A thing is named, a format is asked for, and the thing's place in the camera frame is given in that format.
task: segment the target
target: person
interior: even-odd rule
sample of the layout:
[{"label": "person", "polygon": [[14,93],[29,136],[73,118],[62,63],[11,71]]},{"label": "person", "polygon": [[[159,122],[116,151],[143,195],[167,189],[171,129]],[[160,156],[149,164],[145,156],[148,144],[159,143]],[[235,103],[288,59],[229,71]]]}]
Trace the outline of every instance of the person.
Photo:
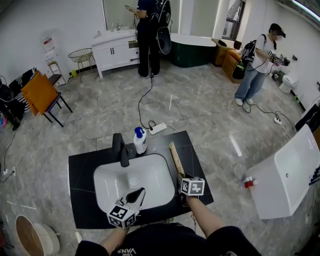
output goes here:
[{"label": "person", "polygon": [[132,7],[127,8],[140,19],[136,28],[138,31],[137,39],[140,58],[138,74],[143,78],[149,77],[149,48],[151,53],[151,72],[153,73],[153,76],[157,77],[160,70],[159,46],[156,39],[157,31],[154,31],[150,25],[150,16],[154,11],[155,6],[155,0],[139,0],[137,9],[133,9]]},{"label": "person", "polygon": [[186,201],[206,239],[179,223],[151,224],[130,234],[117,227],[100,244],[81,241],[75,256],[261,256],[239,228],[225,226],[198,198]]},{"label": "person", "polygon": [[266,73],[269,71],[269,62],[273,58],[272,50],[277,49],[276,41],[285,37],[283,29],[278,24],[271,24],[268,35],[260,35],[255,43],[254,58],[248,63],[244,78],[235,92],[235,103],[243,105],[245,100],[249,105],[253,104],[252,97],[261,90]]}]

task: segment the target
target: jeans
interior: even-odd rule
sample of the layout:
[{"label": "jeans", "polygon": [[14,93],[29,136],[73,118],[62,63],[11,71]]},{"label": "jeans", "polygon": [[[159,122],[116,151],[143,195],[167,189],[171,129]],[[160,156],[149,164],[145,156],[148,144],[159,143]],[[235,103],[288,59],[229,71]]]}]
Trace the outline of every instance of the jeans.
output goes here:
[{"label": "jeans", "polygon": [[241,81],[238,90],[236,90],[234,97],[236,99],[244,100],[251,99],[257,92],[259,92],[264,84],[266,74],[260,73],[249,63],[246,67],[244,78]]},{"label": "jeans", "polygon": [[149,75],[149,48],[150,48],[150,62],[151,71],[157,75],[160,70],[160,59],[159,59],[159,46],[156,40],[156,35],[151,36],[153,33],[139,32],[138,31],[138,44],[139,44],[139,58],[140,67],[138,73],[142,77]]}]

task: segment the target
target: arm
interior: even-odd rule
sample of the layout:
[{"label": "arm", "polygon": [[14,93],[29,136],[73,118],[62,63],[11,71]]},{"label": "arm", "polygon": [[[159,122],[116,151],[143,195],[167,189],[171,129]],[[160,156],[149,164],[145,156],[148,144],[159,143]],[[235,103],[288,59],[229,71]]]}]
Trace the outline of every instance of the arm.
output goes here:
[{"label": "arm", "polygon": [[122,245],[128,232],[129,228],[122,229],[116,227],[112,233],[101,242],[101,245],[106,249],[108,254],[111,255],[115,249]]},{"label": "arm", "polygon": [[147,17],[146,10],[134,10],[132,7],[127,8],[130,12],[134,13],[138,18],[145,19]]},{"label": "arm", "polygon": [[198,198],[186,196],[186,201],[206,238],[225,226],[223,220],[209,210]]},{"label": "arm", "polygon": [[262,58],[267,58],[268,60],[271,60],[272,56],[270,56],[269,54],[266,54],[263,50],[260,49],[255,49],[255,53],[258,54],[260,57]]}]

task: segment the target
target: bottle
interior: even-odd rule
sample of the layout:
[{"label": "bottle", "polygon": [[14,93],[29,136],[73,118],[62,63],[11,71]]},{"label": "bottle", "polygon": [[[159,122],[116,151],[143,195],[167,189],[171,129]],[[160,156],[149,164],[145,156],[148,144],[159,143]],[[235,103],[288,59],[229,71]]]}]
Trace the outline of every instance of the bottle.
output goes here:
[{"label": "bottle", "polygon": [[133,144],[135,146],[136,152],[140,155],[147,150],[147,131],[141,127],[134,129],[135,135],[133,138]]}]

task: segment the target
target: toilet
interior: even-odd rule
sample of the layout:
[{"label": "toilet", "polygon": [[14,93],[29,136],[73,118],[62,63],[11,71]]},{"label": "toilet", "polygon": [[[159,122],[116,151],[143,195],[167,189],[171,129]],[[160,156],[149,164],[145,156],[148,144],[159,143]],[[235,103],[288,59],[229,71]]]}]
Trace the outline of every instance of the toilet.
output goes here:
[{"label": "toilet", "polygon": [[284,75],[279,89],[282,92],[289,94],[290,91],[296,87],[297,81],[298,78],[294,77],[291,73],[289,75]]}]

